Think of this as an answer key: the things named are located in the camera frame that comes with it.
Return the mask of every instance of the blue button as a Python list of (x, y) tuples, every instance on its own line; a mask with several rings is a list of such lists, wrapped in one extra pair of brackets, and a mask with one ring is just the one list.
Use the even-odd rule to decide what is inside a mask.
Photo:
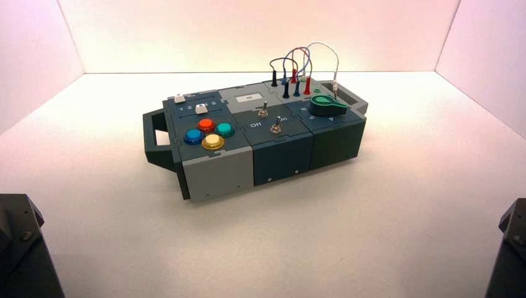
[(199, 129), (190, 129), (184, 136), (184, 142), (189, 145), (200, 144), (205, 135)]

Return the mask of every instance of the teal button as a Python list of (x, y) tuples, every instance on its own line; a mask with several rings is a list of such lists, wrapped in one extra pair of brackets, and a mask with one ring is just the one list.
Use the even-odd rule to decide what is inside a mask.
[(223, 138), (228, 138), (234, 134), (234, 128), (228, 123), (219, 123), (215, 128), (215, 132)]

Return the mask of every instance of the white label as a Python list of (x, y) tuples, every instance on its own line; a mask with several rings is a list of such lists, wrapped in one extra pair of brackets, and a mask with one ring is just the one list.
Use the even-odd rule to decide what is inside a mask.
[(261, 94), (259, 94), (259, 93), (248, 94), (248, 95), (243, 95), (243, 96), (236, 97), (238, 102), (253, 101), (255, 99), (262, 99), (262, 98), (263, 98), (263, 96), (261, 96)]

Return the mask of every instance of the yellow button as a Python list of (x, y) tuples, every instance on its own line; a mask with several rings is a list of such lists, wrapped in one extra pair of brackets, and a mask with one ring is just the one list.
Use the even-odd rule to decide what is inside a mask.
[(225, 139), (220, 137), (219, 135), (216, 135), (215, 133), (207, 135), (201, 142), (201, 146), (203, 146), (204, 149), (208, 150), (217, 150), (221, 148), (224, 144)]

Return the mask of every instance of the dial knob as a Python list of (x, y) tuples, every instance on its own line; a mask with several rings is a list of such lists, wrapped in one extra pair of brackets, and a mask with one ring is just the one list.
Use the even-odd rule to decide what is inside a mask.
[(347, 112), (347, 106), (337, 102), (332, 96), (316, 95), (311, 97), (309, 112), (318, 117), (343, 115)]

